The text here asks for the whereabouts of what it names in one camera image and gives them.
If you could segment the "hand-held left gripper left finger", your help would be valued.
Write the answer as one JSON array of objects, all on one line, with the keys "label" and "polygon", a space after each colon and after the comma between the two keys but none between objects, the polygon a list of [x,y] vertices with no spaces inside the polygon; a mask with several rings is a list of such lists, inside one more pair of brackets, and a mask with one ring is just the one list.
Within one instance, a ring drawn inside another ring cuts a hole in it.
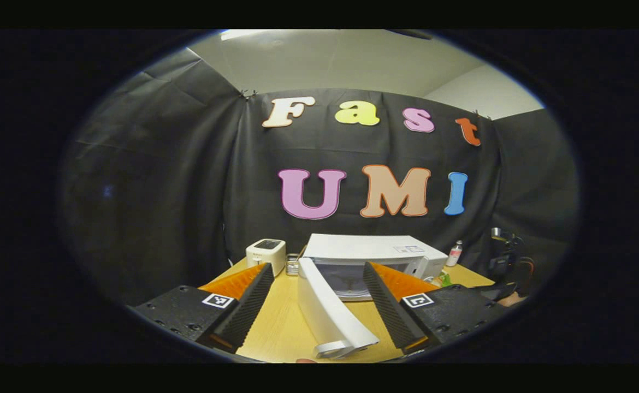
[{"label": "hand-held left gripper left finger", "polygon": [[182,284],[135,310],[190,341],[235,353],[245,343],[274,279],[272,266],[262,263],[200,288]]}]

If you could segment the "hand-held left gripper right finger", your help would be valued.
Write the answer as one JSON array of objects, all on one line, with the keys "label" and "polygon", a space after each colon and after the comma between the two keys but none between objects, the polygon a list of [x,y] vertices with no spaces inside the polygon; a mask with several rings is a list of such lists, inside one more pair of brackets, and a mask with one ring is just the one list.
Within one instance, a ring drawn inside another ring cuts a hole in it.
[{"label": "hand-held left gripper right finger", "polygon": [[479,332],[502,318],[497,289],[445,288],[374,262],[366,262],[363,281],[396,348],[404,355],[445,345]]}]

